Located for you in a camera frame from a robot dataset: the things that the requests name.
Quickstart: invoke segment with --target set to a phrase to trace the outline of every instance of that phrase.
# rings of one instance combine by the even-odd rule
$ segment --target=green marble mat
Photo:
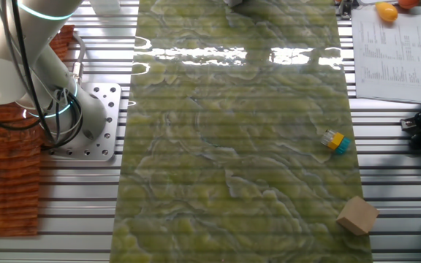
[[[331,0],[141,0],[111,262],[371,262]]]

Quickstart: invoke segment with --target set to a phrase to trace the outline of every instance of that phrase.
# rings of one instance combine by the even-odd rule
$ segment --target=white object
[[[228,4],[229,7],[234,7],[237,4],[241,4],[243,0],[224,0],[225,4]]]
[[[391,3],[391,4],[398,3],[398,0],[358,0],[358,4],[368,5],[368,4],[375,4],[375,3],[380,2],[380,1],[385,1],[385,2],[388,2],[388,3]]]
[[[120,0],[90,0],[97,15],[108,15],[120,10]]]
[[[421,103],[421,15],[353,10],[352,34],[357,97]]]

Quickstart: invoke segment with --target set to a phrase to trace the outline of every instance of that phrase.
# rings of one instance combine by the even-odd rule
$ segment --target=metal mounting plate
[[[102,134],[84,148],[64,150],[55,149],[44,152],[44,161],[108,161],[115,154],[116,130],[121,100],[121,87],[116,83],[83,83],[84,91],[95,95],[105,106],[107,112]]]

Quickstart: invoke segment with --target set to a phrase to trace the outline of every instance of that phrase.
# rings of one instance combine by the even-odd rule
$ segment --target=wooden cube
[[[355,235],[366,235],[373,228],[378,214],[379,211],[374,206],[361,197],[354,197],[345,204],[337,217],[337,223]]]

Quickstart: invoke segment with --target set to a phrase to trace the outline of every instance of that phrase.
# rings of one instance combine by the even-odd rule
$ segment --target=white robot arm
[[[79,148],[96,139],[105,127],[106,112],[103,104],[92,94],[87,93],[77,83],[75,76],[61,62],[58,56],[48,45],[59,29],[66,23],[71,14],[79,7],[83,0],[18,0],[20,24],[23,31],[23,42],[26,46],[26,60],[31,69],[31,79],[36,91],[36,99],[39,102],[45,116],[50,132],[58,138],[68,135],[73,130],[73,123],[78,125],[79,132],[75,138],[71,138],[69,144],[62,145],[66,149]],[[21,65],[20,46],[16,34],[15,19],[10,12],[10,5],[5,5],[5,0],[0,0],[0,104],[17,102],[27,109],[29,114],[37,116],[33,105],[33,97],[28,96],[27,88],[15,65]],[[17,51],[17,62],[14,63],[10,49],[6,41],[3,20],[1,17],[5,11],[8,14],[6,24],[10,31],[13,44]],[[72,106],[67,99],[56,96],[66,96],[69,93],[74,96],[80,108],[78,113],[66,110]],[[53,107],[56,100],[58,111]],[[52,132],[59,126],[59,134]]]

